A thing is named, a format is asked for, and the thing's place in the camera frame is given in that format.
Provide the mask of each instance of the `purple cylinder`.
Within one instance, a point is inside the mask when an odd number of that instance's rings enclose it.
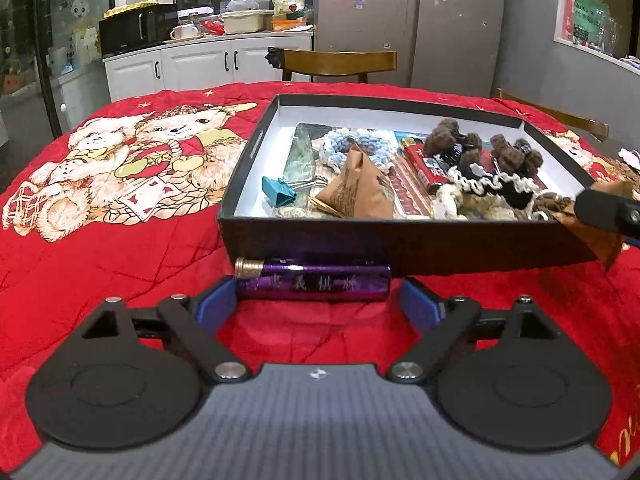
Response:
[[[292,260],[236,260],[239,298],[385,301],[391,270],[369,265],[311,265]]]

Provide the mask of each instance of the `chair backrest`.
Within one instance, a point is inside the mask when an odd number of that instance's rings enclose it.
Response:
[[[395,70],[398,53],[384,52],[315,52],[284,49],[282,80],[291,81],[291,73],[305,75],[357,75],[360,83],[367,83],[367,74]]]
[[[498,98],[506,99],[509,101],[516,101],[517,103],[522,103],[524,105],[533,106],[537,108],[541,112],[552,116],[557,121],[562,124],[566,124],[567,126],[571,126],[572,128],[578,128],[579,130],[585,130],[589,132],[592,136],[598,139],[600,142],[604,142],[609,137],[609,125],[605,123],[599,123],[598,121],[592,121],[591,119],[585,119],[584,117],[578,117],[575,115],[568,114],[566,112],[561,112],[560,110],[553,110],[553,108],[547,108],[546,106],[537,105],[530,101],[526,101],[524,99],[520,99],[515,95],[512,95],[508,92],[505,92],[502,88],[497,89]]]

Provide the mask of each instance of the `gray refrigerator door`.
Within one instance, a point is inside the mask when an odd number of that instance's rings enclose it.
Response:
[[[414,56],[417,0],[316,0],[315,50],[395,50],[398,70],[369,81],[409,86]]]
[[[504,0],[420,0],[414,88],[489,97]]]

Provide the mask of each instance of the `white mug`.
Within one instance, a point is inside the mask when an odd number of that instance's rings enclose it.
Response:
[[[193,38],[199,35],[200,31],[193,25],[193,23],[187,23],[185,25],[178,25],[171,31],[169,37],[172,40],[180,40],[181,38]]]

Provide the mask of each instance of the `red quilt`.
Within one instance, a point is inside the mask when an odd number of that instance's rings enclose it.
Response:
[[[232,84],[103,108],[47,146],[0,196],[1,469],[13,470],[40,445],[24,408],[31,375],[101,300],[150,306],[232,273],[216,203],[242,139],[285,92],[478,107],[525,116],[568,138],[555,120],[513,102],[375,85]],[[615,178],[581,149],[594,176]],[[630,248],[608,274],[593,262],[421,280],[443,296],[468,295],[492,308],[532,295],[609,378],[614,404],[597,444],[624,463],[640,444],[639,268],[640,252]],[[395,290],[386,303],[243,301],[218,338],[254,367],[376,362],[381,370],[416,341]]]

